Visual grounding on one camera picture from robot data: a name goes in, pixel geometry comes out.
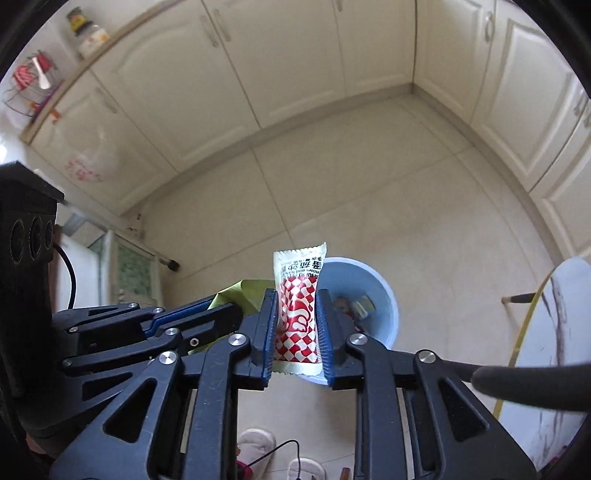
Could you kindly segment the green seaweed packet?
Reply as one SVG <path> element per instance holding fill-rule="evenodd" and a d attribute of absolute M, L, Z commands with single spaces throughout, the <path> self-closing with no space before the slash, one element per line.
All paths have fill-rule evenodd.
<path fill-rule="evenodd" d="M 248 317 L 249 315 L 260 311 L 266 290 L 273 287 L 273 280 L 240 280 L 217 292 L 217 294 L 214 295 L 211 304 L 204 309 L 204 313 L 212 311 L 217 307 L 235 304 L 242 311 L 240 317 Z M 238 312 L 236 312 L 235 309 L 226 314 L 217 315 L 213 321 L 221 322 L 221 326 L 217 327 L 215 335 L 209 335 L 206 340 L 200 340 L 200 342 L 195 345 L 193 345 L 192 340 L 190 340 L 189 350 L 187 351 L 188 355 L 197 354 L 197 352 L 206 350 L 209 345 L 217 342 L 218 339 L 238 330 L 239 325 L 242 323 L 242 320 L 239 319 Z"/>

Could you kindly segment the red checkered snack packet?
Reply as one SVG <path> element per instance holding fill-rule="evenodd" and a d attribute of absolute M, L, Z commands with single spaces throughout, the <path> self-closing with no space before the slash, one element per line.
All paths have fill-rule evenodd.
<path fill-rule="evenodd" d="M 277 292 L 276 346 L 273 368 L 290 375 L 322 373 L 315 300 L 327 245 L 273 253 Z"/>

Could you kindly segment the blue plastic trash bucket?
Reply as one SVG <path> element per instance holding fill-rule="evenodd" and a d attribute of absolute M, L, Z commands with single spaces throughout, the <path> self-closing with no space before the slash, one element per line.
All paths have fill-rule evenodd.
<path fill-rule="evenodd" d="M 325 259 L 318 288 L 327 289 L 332 306 L 353 320 L 356 330 L 393 347 L 400 326 L 399 306 L 387 280 L 373 267 L 346 257 Z"/>

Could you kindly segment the round white marble table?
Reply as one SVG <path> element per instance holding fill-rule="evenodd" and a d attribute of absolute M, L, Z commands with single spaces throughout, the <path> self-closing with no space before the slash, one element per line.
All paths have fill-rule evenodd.
<path fill-rule="evenodd" d="M 590 264 L 573 257 L 555 268 L 530 303 L 511 367 L 562 367 L 590 361 Z M 537 471 L 564 454 L 583 425 L 583 413 L 496 402 L 494 416 Z"/>

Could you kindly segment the lower cream base cabinets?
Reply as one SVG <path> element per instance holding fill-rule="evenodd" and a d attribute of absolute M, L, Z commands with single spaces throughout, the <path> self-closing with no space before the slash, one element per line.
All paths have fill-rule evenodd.
<path fill-rule="evenodd" d="M 527 1 L 158 1 L 23 132 L 114 214 L 257 132 L 416 87 L 496 154 L 560 252 L 590 254 L 590 91 Z"/>

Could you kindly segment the red utensil rack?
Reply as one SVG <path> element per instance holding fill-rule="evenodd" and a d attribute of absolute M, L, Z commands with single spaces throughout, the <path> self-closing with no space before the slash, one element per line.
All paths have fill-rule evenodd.
<path fill-rule="evenodd" d="M 1 101 L 10 111 L 34 119 L 62 81 L 63 75 L 52 57 L 37 50 L 14 69 Z"/>

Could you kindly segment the large glass jar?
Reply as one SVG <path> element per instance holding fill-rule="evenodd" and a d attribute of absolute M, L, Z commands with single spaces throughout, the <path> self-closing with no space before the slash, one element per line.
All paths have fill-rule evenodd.
<path fill-rule="evenodd" d="M 92 55 L 110 40 L 109 33 L 90 20 L 80 7 L 72 9 L 66 18 L 76 39 L 76 50 L 82 59 Z"/>

